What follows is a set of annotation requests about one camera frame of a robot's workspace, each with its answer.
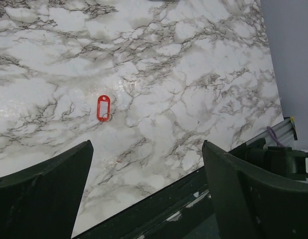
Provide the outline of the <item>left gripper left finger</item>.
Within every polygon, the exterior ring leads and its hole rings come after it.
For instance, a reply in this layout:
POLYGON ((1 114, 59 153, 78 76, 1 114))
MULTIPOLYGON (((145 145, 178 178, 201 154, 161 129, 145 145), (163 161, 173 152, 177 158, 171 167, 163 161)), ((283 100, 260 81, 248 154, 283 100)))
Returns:
POLYGON ((0 239, 69 239, 93 157, 91 141, 0 178, 0 239))

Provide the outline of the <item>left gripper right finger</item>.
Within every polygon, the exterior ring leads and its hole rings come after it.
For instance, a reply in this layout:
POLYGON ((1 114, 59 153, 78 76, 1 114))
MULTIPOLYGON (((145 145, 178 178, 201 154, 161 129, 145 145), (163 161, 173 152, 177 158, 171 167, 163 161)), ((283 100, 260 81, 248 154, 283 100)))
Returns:
POLYGON ((207 140, 202 155, 222 239, 308 239, 308 184, 254 166, 207 140))

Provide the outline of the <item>red key fob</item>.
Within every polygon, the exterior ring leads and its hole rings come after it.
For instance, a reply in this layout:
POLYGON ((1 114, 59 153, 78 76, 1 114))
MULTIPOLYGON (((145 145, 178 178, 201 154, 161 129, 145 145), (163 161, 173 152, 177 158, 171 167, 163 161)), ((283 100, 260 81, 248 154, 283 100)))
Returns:
POLYGON ((111 100, 107 95, 101 95, 97 103, 97 119, 102 122, 101 118, 104 114, 110 113, 111 100))

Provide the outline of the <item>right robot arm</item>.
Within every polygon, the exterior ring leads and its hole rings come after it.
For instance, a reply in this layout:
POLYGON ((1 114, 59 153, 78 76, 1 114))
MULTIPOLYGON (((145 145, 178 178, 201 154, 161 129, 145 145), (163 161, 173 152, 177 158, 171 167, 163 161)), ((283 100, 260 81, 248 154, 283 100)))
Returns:
POLYGON ((246 146, 243 160, 271 173, 297 181, 306 181, 308 152, 291 147, 268 146, 264 138, 246 146))

